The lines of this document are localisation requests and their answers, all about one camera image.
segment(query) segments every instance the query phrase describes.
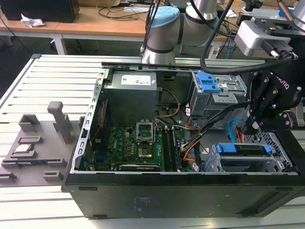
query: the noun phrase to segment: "black computer case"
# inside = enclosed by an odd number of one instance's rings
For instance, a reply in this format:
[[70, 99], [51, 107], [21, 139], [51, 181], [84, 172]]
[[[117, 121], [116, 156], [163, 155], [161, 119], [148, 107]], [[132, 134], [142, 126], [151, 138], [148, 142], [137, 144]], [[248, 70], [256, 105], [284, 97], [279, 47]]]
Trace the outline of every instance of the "black computer case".
[[21, 14], [43, 21], [73, 22], [80, 7], [78, 0], [0, 0], [8, 20], [20, 20]]

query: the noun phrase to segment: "power supply label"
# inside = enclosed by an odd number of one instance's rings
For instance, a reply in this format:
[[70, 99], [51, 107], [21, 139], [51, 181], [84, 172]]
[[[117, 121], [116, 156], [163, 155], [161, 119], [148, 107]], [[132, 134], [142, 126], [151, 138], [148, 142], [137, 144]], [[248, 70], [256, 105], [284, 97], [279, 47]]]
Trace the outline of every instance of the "power supply label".
[[123, 75], [122, 85], [151, 85], [150, 75]]

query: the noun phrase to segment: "motherboard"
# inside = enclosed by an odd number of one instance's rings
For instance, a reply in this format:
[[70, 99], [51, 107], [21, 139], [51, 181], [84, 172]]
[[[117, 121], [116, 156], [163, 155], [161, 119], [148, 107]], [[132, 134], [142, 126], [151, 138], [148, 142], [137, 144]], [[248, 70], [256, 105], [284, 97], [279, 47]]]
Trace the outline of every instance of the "motherboard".
[[[152, 141], [139, 140], [140, 137]], [[93, 154], [95, 171], [177, 171], [182, 167], [180, 145], [185, 142], [183, 129], [147, 126], [111, 127], [107, 150]]]

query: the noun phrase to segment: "floor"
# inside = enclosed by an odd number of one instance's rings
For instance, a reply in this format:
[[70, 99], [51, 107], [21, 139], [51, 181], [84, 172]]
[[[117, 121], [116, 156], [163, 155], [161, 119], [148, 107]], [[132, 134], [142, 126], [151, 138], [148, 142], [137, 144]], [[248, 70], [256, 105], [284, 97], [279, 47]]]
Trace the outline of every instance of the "floor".
[[[23, 37], [22, 42], [32, 53], [57, 54], [50, 48], [51, 39]], [[19, 40], [11, 38], [13, 45], [7, 47], [0, 40], [0, 98], [8, 87], [18, 76], [24, 65], [30, 59], [31, 54], [20, 44]], [[71, 55], [108, 55], [108, 56], [138, 56], [141, 42], [119, 42], [119, 41], [98, 41], [99, 50], [94, 50], [94, 41], [80, 40], [81, 50], [78, 50], [76, 40], [66, 39], [65, 44], [68, 54]], [[179, 54], [180, 47], [175, 47], [176, 57], [199, 58], [202, 47], [187, 46], [185, 54]], [[219, 59], [226, 59], [227, 54], [221, 53]], [[237, 48], [231, 59], [244, 59], [243, 54]]]

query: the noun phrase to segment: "robot end effector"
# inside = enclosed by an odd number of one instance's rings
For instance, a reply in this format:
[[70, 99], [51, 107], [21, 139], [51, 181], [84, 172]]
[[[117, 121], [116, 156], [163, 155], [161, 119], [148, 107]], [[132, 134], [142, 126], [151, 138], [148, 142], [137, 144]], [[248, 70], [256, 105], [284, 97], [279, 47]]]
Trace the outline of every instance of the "robot end effector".
[[245, 134], [255, 134], [259, 128], [273, 131], [305, 127], [301, 102], [305, 95], [305, 15], [300, 14], [304, 7], [302, 0], [295, 9], [295, 21], [256, 19], [243, 21], [240, 26], [235, 42], [246, 56], [292, 56], [285, 66], [249, 74]]

